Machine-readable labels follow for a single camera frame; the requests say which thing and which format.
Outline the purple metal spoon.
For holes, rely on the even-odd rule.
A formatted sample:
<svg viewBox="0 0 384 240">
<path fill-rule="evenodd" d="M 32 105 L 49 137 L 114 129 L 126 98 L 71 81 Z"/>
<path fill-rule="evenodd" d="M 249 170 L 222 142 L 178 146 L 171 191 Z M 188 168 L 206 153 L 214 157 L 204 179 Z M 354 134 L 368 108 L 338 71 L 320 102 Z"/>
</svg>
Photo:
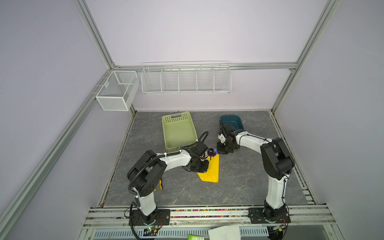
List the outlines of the purple metal spoon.
<svg viewBox="0 0 384 240">
<path fill-rule="evenodd" d="M 217 154 L 218 154 L 218 153 L 217 153 L 217 149 L 216 149 L 216 148 L 214 148 L 214 149 L 209 149 L 209 157 L 210 157 L 210 158 L 215 157 Z"/>
</svg>

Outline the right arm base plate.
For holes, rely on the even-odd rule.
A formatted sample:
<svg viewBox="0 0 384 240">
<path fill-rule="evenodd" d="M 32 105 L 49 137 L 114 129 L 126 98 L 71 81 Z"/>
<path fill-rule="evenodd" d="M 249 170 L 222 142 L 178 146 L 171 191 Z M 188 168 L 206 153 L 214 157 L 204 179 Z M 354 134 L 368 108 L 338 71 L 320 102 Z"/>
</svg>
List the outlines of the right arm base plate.
<svg viewBox="0 0 384 240">
<path fill-rule="evenodd" d="M 291 218 L 287 208 L 249 208 L 248 218 L 252 224 L 290 224 Z"/>
</svg>

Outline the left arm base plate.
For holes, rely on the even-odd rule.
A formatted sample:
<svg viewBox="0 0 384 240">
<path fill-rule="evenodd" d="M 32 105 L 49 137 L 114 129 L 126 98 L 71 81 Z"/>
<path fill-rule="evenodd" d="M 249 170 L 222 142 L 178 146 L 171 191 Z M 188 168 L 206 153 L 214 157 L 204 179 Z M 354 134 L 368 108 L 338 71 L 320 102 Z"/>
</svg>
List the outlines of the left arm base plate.
<svg viewBox="0 0 384 240">
<path fill-rule="evenodd" d="M 140 210 L 133 210 L 129 215 L 133 226 L 168 226 L 171 219 L 170 209 L 157 209 L 149 216 L 145 216 Z"/>
</svg>

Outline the yellow paper napkin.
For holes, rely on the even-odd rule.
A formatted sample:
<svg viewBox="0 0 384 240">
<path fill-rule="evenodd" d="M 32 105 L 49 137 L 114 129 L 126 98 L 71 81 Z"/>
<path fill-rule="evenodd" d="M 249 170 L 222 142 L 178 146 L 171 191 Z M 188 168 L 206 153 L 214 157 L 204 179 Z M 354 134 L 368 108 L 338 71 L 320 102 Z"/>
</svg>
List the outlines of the yellow paper napkin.
<svg viewBox="0 0 384 240">
<path fill-rule="evenodd" d="M 198 173 L 198 176 L 203 182 L 218 183 L 220 171 L 220 155 L 207 157 L 207 160 L 209 162 L 208 170 L 205 173 Z"/>
</svg>

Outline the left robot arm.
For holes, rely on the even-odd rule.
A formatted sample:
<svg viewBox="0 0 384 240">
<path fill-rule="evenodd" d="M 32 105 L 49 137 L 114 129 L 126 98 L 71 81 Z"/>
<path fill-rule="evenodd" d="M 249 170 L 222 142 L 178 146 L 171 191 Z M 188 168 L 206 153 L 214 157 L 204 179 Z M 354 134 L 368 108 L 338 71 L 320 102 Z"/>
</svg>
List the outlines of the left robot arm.
<svg viewBox="0 0 384 240">
<path fill-rule="evenodd" d="M 204 143 L 208 135 L 208 131 L 203 132 L 195 143 L 182 146 L 176 152 L 157 154 L 148 150 L 128 171 L 128 191 L 134 195 L 133 205 L 145 224 L 154 223 L 158 216 L 154 190 L 166 171 L 178 167 L 193 173 L 208 171 L 209 148 Z"/>
</svg>

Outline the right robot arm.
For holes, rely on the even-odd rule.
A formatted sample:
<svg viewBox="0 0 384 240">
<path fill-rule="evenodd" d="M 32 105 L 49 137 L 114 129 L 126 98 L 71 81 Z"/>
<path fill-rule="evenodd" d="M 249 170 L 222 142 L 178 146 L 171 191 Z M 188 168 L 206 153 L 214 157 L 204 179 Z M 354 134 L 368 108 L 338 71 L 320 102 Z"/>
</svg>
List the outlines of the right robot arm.
<svg viewBox="0 0 384 240">
<path fill-rule="evenodd" d="M 231 124 L 220 123 L 217 149 L 219 154 L 232 154 L 240 147 L 251 149 L 262 156 L 265 172 L 269 176 L 268 193 L 261 213 L 255 213 L 268 223 L 282 220 L 291 221 L 289 209 L 285 200 L 287 182 L 290 178 L 295 161 L 291 157 L 287 145 L 281 138 L 269 139 L 248 133 L 245 130 L 235 130 Z"/>
</svg>

